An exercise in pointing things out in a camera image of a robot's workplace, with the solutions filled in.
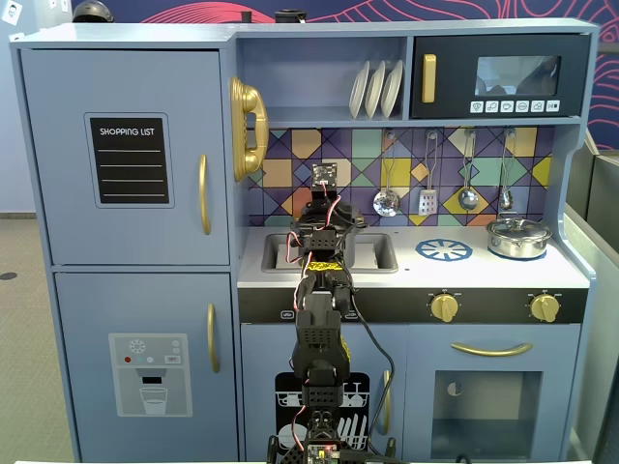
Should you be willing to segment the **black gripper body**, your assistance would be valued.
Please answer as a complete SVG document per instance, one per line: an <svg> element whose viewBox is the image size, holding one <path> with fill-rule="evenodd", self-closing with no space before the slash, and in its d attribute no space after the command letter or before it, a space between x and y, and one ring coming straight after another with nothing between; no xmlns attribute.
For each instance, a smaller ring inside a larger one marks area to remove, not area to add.
<svg viewBox="0 0 619 464"><path fill-rule="evenodd" d="M340 202L337 189L337 165L335 163L318 163L311 170L310 210L324 218L322 228L330 225L331 217Z"/></svg>

